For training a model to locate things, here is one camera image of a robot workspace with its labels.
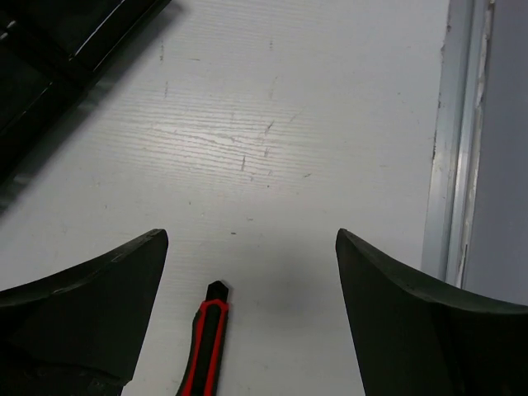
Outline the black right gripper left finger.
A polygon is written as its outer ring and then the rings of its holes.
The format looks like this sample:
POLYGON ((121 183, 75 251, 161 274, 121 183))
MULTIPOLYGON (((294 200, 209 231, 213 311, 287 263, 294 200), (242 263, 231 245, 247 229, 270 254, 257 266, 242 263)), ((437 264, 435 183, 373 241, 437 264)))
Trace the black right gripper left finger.
POLYGON ((3 395, 119 395, 133 379, 168 249, 152 229, 1 293, 3 395))

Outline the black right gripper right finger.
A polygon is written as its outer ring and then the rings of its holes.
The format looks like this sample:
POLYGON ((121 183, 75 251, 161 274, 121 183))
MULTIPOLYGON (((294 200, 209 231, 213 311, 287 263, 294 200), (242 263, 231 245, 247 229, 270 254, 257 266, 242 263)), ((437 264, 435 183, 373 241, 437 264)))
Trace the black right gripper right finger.
POLYGON ((526 394, 526 306, 437 280, 346 229, 335 248, 366 394, 526 394))

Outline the red black utility knife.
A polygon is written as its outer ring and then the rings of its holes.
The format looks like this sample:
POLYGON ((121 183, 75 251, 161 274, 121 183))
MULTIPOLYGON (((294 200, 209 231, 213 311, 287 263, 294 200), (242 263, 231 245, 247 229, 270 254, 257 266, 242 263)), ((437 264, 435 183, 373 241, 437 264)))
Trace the red black utility knife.
POLYGON ((221 280, 208 285, 192 322, 191 347, 177 395, 215 396, 229 318, 229 288, 221 280))

